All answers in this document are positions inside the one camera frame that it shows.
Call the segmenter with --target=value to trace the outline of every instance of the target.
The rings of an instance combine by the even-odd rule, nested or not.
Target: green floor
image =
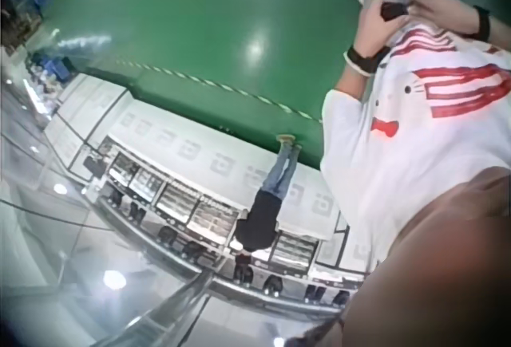
[[[52,0],[44,15],[47,32],[60,30],[53,47],[91,73],[274,152],[275,135],[293,133],[300,161],[317,168],[321,105],[358,10],[356,0]],[[111,42],[56,46],[94,36]]]

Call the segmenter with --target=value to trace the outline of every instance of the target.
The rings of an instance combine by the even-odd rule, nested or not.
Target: red bow
[[[397,121],[385,122],[381,121],[376,117],[373,117],[373,122],[370,124],[370,130],[379,130],[384,132],[387,137],[394,137],[399,129],[399,123]]]

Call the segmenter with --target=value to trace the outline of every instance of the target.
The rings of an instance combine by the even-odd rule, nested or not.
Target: black shirt
[[[236,224],[235,237],[246,251],[267,249],[273,243],[277,216],[282,200],[272,193],[259,190],[255,195],[252,209],[247,219]]]

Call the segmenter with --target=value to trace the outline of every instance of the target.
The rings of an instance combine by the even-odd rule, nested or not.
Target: hand
[[[444,30],[458,34],[476,34],[479,15],[475,8],[459,0],[410,0],[410,15],[425,18]]]
[[[373,0],[360,12],[353,47],[362,57],[373,57],[386,45],[392,35],[410,20],[410,16],[400,16],[385,22],[381,15],[382,4],[383,0]]]

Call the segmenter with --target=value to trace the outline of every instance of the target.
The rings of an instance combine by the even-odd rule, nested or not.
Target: shopping mall
[[[509,16],[499,0],[464,1]],[[284,346],[343,312],[374,266],[319,170],[322,104],[359,10],[2,0],[2,322],[13,338]],[[275,237],[239,268],[236,222],[283,133],[301,152]]]

